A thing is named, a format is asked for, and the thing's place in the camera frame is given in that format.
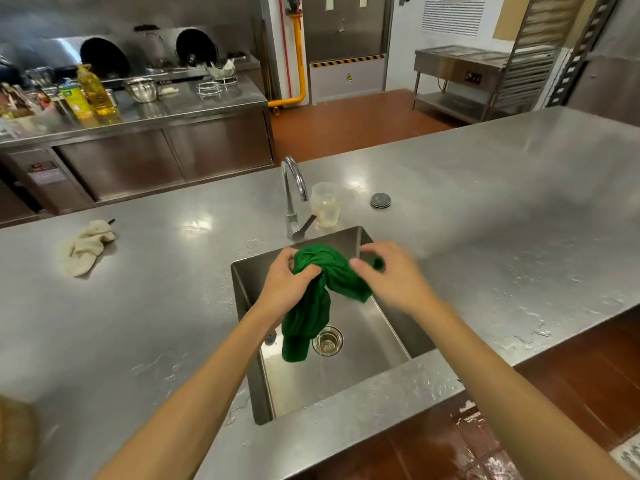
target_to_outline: brown floor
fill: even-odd
[[[405,89],[286,109],[271,117],[276,163],[297,162],[422,136],[462,125],[444,115],[412,111]]]
[[[272,117],[276,158],[296,161],[443,131],[462,123],[412,111],[390,91],[282,111]],[[598,444],[611,450],[640,430],[640,306],[517,366]],[[517,480],[517,469],[466,392],[326,460],[313,480]]]
[[[516,367],[606,450],[640,431],[640,307]],[[318,465],[315,480],[517,480],[462,392]]]

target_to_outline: yellow gas pipe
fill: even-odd
[[[292,13],[288,15],[293,22],[293,34],[296,39],[296,60],[298,61],[298,80],[300,81],[300,96],[289,99],[269,101],[269,107],[284,106],[284,104],[297,104],[307,97],[307,84],[305,81],[305,65],[302,59],[302,14]]]

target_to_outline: yellow bottle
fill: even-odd
[[[93,111],[89,103],[87,103],[84,95],[82,94],[82,89],[75,82],[69,82],[60,88],[60,93],[64,96],[71,108],[71,111],[74,112],[76,118],[79,120],[86,120],[93,117]]]
[[[90,68],[91,65],[89,64],[78,65],[78,84],[84,89],[84,94],[86,94],[89,104],[91,104],[93,110],[100,116],[116,113],[117,110],[114,108],[111,98],[100,82],[100,78],[93,72],[90,72]]]

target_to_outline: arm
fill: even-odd
[[[608,453],[439,300],[404,250],[393,242],[366,244],[362,250],[381,256],[385,271],[356,259],[351,260],[354,271],[427,332],[525,479],[629,480]]]
[[[271,265],[260,298],[238,326],[95,480],[187,480],[204,459],[227,415],[249,361],[265,336],[302,297],[321,268],[293,275],[285,248]]]

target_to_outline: green towel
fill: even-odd
[[[329,323],[331,298],[325,289],[365,302],[371,296],[371,288],[349,266],[346,257],[324,244],[313,244],[300,249],[294,257],[293,274],[298,274],[309,264],[322,268],[322,273],[308,285],[305,294],[282,322],[282,358],[286,362],[300,362],[307,358],[309,341],[315,339]],[[376,257],[375,269],[382,269],[384,261]]]

